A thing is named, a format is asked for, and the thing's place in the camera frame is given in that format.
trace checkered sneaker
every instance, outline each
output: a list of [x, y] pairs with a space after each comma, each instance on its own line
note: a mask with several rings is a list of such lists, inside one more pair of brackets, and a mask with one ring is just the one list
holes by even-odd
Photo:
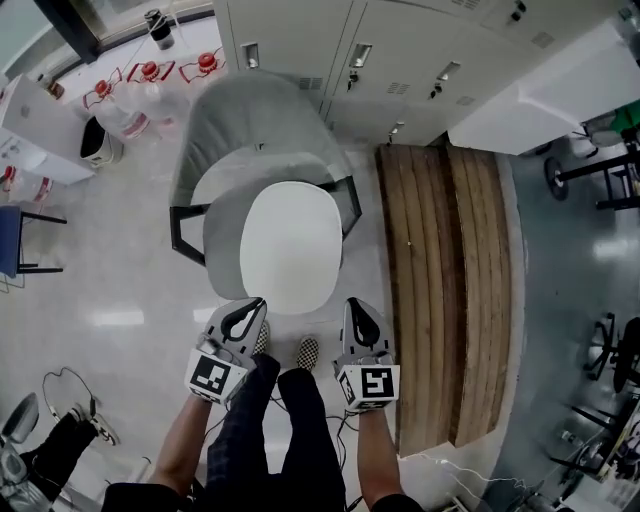
[[318, 340], [313, 336], [304, 336], [300, 340], [300, 349], [298, 350], [298, 368], [304, 368], [313, 371], [318, 363], [320, 355], [320, 346]]
[[260, 328], [260, 334], [258, 334], [258, 341], [256, 341], [256, 346], [253, 347], [253, 355], [257, 356], [258, 354], [264, 354], [267, 351], [267, 346], [269, 345], [269, 322], [266, 320], [262, 322], [262, 327]]

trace red bottle cap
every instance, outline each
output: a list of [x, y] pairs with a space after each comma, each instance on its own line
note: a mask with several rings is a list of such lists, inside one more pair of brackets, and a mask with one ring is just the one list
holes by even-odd
[[108, 83], [106, 80], [100, 80], [96, 84], [95, 91], [98, 93], [98, 96], [100, 96], [101, 98], [104, 98], [107, 94], [111, 92], [111, 84]]
[[216, 61], [213, 53], [203, 53], [198, 57], [198, 65], [200, 66], [200, 71], [213, 71], [218, 67], [218, 61]]
[[149, 61], [144, 66], [142, 66], [142, 75], [146, 80], [151, 80], [157, 77], [159, 74], [160, 68], [153, 61]]

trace water bottle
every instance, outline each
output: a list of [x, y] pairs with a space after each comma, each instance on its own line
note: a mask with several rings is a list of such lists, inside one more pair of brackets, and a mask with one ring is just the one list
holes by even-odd
[[147, 129], [149, 118], [139, 110], [127, 110], [116, 101], [114, 87], [122, 81], [120, 70], [116, 71], [118, 79], [100, 80], [93, 91], [85, 94], [85, 108], [96, 117], [100, 126], [125, 144], [152, 140], [151, 130]]

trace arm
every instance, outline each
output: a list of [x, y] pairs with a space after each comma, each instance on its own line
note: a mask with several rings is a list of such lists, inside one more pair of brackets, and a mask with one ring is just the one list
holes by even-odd
[[149, 480], [186, 496], [200, 460], [211, 403], [190, 396], [164, 439]]
[[360, 414], [358, 476], [362, 497], [369, 507], [391, 494], [404, 494], [396, 448], [382, 409]]

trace chair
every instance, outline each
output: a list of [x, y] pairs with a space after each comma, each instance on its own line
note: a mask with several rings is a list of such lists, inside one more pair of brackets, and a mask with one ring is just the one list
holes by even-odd
[[40, 268], [37, 263], [20, 263], [23, 219], [66, 224], [64, 219], [23, 212], [19, 206], [0, 206], [0, 273], [10, 278], [18, 274], [50, 274], [61, 268]]
[[[239, 185], [209, 204], [191, 204], [205, 173], [215, 173], [222, 158], [252, 148], [258, 159], [254, 162], [264, 165], [238, 169]], [[305, 158], [293, 158], [300, 155]], [[247, 296], [239, 261], [244, 223], [258, 194], [282, 181], [310, 183], [331, 194], [340, 212], [343, 239], [362, 214], [344, 152], [294, 85], [258, 70], [228, 75], [209, 85], [191, 109], [173, 177], [170, 223], [173, 249], [205, 266], [220, 296], [230, 300]], [[204, 254], [181, 232], [182, 220], [199, 215], [205, 215]]]
[[627, 322], [624, 328], [624, 335], [618, 339], [618, 345], [615, 347], [613, 346], [615, 315], [608, 313], [607, 318], [611, 320], [608, 330], [602, 322], [596, 322], [595, 324], [596, 329], [602, 331], [604, 340], [602, 353], [592, 364], [586, 364], [584, 369], [592, 372], [599, 366], [595, 374], [589, 373], [591, 380], [598, 380], [600, 375], [602, 375], [607, 361], [610, 360], [611, 363], [616, 365], [613, 375], [613, 387], [616, 393], [620, 393], [627, 380], [631, 380], [635, 384], [640, 385], [640, 373], [635, 370], [638, 357], [640, 356], [640, 317], [632, 318]]

